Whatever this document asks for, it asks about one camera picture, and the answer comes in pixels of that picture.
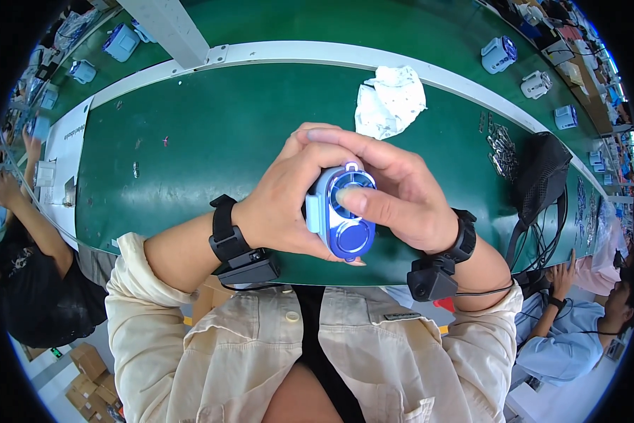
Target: handheld fan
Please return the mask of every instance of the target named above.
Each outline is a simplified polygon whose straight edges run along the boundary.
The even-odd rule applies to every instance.
[[[350,213],[338,204],[341,188],[373,188],[370,174],[359,170],[355,162],[331,167],[321,172],[313,189],[305,196],[305,222],[310,232],[318,233],[328,249],[338,258],[354,261],[373,244],[376,224]]]

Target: man in light blue shirt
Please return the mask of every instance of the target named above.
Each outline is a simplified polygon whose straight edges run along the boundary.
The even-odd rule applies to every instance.
[[[515,317],[517,367],[557,386],[589,373],[611,340],[632,325],[634,270],[622,268],[620,276],[602,307],[565,299],[575,277],[575,253],[570,268],[553,266],[547,273],[550,290],[526,299]]]

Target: jacket button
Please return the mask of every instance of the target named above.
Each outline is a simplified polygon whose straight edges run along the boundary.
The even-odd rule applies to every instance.
[[[300,318],[301,318],[301,316],[298,313],[296,313],[295,311],[289,311],[287,313],[287,320],[288,321],[294,322],[294,321],[298,321],[298,319],[300,319]]]

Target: blue circular button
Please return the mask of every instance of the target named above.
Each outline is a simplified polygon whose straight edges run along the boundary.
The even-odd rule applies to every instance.
[[[346,226],[338,231],[338,248],[345,252],[357,252],[366,245],[369,236],[368,226],[363,223]]]

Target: fingernail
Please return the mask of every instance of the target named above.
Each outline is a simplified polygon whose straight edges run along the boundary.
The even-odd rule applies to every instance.
[[[310,141],[319,142],[336,142],[338,141],[338,135],[330,131],[329,129],[310,129],[307,131],[307,139]]]
[[[336,192],[336,201],[355,215],[363,215],[366,209],[366,194],[359,188],[341,188]]]

